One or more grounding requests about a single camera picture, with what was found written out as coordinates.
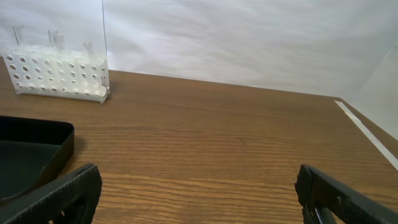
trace wooden table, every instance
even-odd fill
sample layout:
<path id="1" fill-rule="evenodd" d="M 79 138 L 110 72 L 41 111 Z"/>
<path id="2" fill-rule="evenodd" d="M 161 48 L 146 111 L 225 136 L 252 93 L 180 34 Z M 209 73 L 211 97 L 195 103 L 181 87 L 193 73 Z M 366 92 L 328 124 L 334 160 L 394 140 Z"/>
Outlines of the wooden table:
<path id="1" fill-rule="evenodd" d="M 93 223 L 302 223 L 300 164 L 398 212 L 398 171 L 335 98 L 110 71 L 101 104 L 16 95 L 0 74 L 0 115 L 75 126 L 64 173 L 99 167 Z"/>

